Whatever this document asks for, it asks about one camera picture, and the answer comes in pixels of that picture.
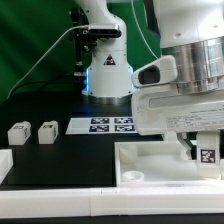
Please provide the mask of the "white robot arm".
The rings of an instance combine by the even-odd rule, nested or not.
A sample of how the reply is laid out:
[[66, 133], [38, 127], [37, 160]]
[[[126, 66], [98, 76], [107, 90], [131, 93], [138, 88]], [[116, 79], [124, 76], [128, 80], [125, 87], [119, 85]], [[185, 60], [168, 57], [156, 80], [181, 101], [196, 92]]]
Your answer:
[[107, 8], [121, 0], [74, 1], [89, 22], [84, 35], [96, 43], [87, 98], [108, 104], [131, 97], [139, 134], [174, 133], [190, 153], [187, 134], [195, 132], [198, 162], [217, 163], [224, 130], [224, 0], [143, 0], [161, 56], [135, 72], [126, 59], [125, 24]]

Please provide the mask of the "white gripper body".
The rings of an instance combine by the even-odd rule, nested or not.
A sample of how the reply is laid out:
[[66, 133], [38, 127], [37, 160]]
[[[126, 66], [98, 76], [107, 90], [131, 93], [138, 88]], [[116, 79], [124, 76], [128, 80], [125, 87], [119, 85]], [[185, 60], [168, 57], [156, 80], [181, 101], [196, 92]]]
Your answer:
[[224, 129], [224, 83], [204, 93], [182, 95], [173, 84], [139, 88], [132, 116], [140, 135]]

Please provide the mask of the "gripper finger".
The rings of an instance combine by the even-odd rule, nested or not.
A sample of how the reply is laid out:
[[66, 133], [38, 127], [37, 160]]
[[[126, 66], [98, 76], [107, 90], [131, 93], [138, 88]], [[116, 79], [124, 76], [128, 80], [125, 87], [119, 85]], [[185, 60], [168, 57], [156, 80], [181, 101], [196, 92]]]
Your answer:
[[177, 139], [180, 142], [180, 144], [185, 148], [186, 155], [189, 159], [192, 159], [191, 150], [193, 147], [193, 144], [188, 139], [188, 136], [186, 133], [178, 133]]

